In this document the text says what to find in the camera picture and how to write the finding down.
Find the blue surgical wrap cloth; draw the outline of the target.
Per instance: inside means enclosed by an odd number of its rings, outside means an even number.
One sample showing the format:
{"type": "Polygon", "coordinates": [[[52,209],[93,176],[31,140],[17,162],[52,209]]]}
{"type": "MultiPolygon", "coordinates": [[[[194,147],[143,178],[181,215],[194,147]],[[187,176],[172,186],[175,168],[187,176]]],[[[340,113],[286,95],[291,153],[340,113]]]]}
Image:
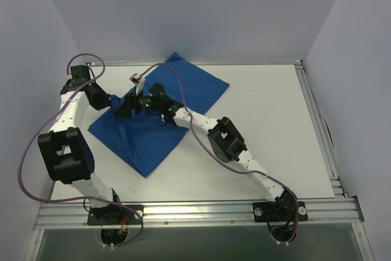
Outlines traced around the blue surgical wrap cloth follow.
{"type": "MultiPolygon", "coordinates": [[[[201,114],[205,114],[229,87],[227,82],[177,53],[146,76],[144,91],[154,83],[162,84],[169,97],[185,102],[189,109],[201,114]]],[[[114,112],[125,99],[112,95],[111,101],[111,108],[94,121],[88,131],[141,176],[148,177],[176,148],[187,129],[172,123],[163,124],[147,111],[131,119],[116,117],[114,112]]]]}

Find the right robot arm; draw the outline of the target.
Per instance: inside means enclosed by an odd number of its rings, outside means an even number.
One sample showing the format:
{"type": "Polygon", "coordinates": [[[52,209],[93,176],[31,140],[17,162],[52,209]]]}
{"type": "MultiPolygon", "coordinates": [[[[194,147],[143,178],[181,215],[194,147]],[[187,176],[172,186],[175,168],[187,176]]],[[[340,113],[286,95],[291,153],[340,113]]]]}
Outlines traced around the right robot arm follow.
{"type": "Polygon", "coordinates": [[[130,119],[143,111],[159,114],[165,122],[189,129],[212,159],[236,174],[248,176],[265,192],[275,218],[284,220],[297,211],[298,200],[292,190],[268,175],[228,117],[214,119],[195,112],[184,101],[180,103],[169,97],[160,83],[153,84],[148,95],[141,90],[126,94],[114,113],[117,117],[130,119]]]}

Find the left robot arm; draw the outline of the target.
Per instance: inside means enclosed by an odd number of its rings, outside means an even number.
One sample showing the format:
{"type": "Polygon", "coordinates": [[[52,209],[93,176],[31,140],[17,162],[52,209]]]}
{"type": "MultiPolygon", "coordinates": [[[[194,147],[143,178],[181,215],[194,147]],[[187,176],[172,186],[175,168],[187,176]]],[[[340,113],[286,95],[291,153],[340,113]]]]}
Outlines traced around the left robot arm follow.
{"type": "Polygon", "coordinates": [[[117,204],[119,197],[95,173],[95,160],[81,131],[86,109],[107,108],[111,105],[110,96],[95,82],[77,91],[76,84],[69,81],[60,98],[60,113],[54,124],[37,139],[49,177],[89,196],[90,213],[116,224],[123,218],[123,208],[117,204]]]}

